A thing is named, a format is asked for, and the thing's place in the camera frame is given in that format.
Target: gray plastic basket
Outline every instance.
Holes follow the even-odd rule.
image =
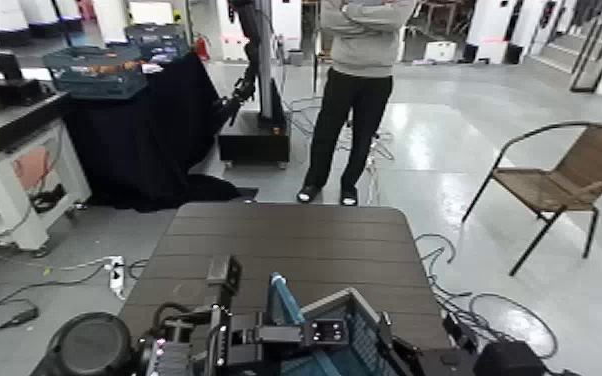
[[[274,273],[268,295],[268,312],[279,325],[305,320],[341,319],[348,324],[349,346],[317,350],[310,356],[284,362],[285,376],[396,376],[390,361],[378,352],[378,316],[355,289],[345,289],[299,309],[284,278]]]
[[[126,38],[140,49],[144,60],[153,63],[169,63],[189,52],[181,25],[131,25],[126,28]]]
[[[80,99],[129,99],[147,86],[136,47],[72,47],[42,58],[57,90]]]

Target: chair leg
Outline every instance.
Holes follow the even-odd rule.
[[[539,231],[539,234],[537,235],[537,237],[534,238],[534,240],[532,241],[530,246],[527,247],[527,250],[525,251],[525,253],[523,253],[523,255],[520,256],[520,259],[518,260],[516,265],[514,265],[513,268],[511,269],[511,271],[509,272],[509,275],[511,277],[513,277],[514,275],[516,275],[516,273],[518,273],[518,270],[520,269],[521,266],[523,266],[523,263],[525,263],[525,260],[527,260],[527,258],[530,257],[530,254],[532,253],[534,248],[537,246],[537,244],[539,244],[539,242],[544,237],[544,235],[546,235],[546,233],[551,228],[553,223],[555,223],[555,221],[558,219],[558,217],[560,217],[560,215],[562,213],[564,213],[565,210],[567,210],[567,208],[563,206],[562,208],[560,208],[560,210],[555,212],[555,214],[553,215],[553,217],[551,217],[550,220],[546,221],[546,225],[544,226],[544,228],[542,228],[541,231]]]
[[[593,208],[593,218],[590,220],[590,228],[588,229],[588,238],[586,239],[586,250],[583,252],[583,258],[587,259],[590,255],[590,247],[593,244],[595,237],[595,227],[597,227],[597,219],[600,216],[600,210]]]
[[[462,217],[462,223],[467,221],[467,218],[469,217],[469,213],[471,213],[471,211],[474,209],[476,202],[478,202],[479,197],[481,197],[481,195],[483,194],[483,191],[485,191],[485,187],[488,186],[488,183],[490,182],[491,178],[492,178],[492,171],[490,171],[490,173],[488,174],[488,177],[485,178],[485,181],[483,182],[483,185],[481,185],[481,188],[478,189],[478,192],[476,193],[476,196],[474,196],[474,200],[471,201],[471,205],[469,205],[467,212],[464,213],[464,217]]]

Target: white cable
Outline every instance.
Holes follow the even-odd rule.
[[[30,266],[33,268],[42,268],[42,269],[54,269],[54,270],[63,270],[63,271],[70,271],[70,270],[77,270],[77,269],[81,269],[81,268],[86,268],[88,266],[91,265],[96,265],[105,261],[111,261],[114,258],[116,258],[118,256],[105,256],[105,257],[101,257],[99,259],[95,259],[92,261],[88,261],[85,262],[83,264],[78,264],[78,265],[72,265],[72,266],[55,266],[55,265],[47,265],[47,264],[39,264],[39,263],[34,263],[34,262],[26,262],[26,261],[18,261],[18,260],[14,260],[12,258],[9,257],[5,257],[3,255],[0,254],[0,260],[2,261],[7,261],[10,262],[12,264],[17,264],[17,265],[23,265],[23,266]]]

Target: black shoe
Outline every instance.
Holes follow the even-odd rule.
[[[315,197],[317,197],[317,194],[320,193],[321,190],[322,188],[316,185],[306,185],[296,194],[296,201],[302,204],[311,203],[315,200]]]
[[[359,205],[359,198],[357,195],[357,188],[341,188],[341,205],[343,206],[357,206]]]

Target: black box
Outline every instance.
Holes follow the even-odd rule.
[[[476,376],[543,376],[545,372],[544,363],[522,341],[490,343],[474,365]]]

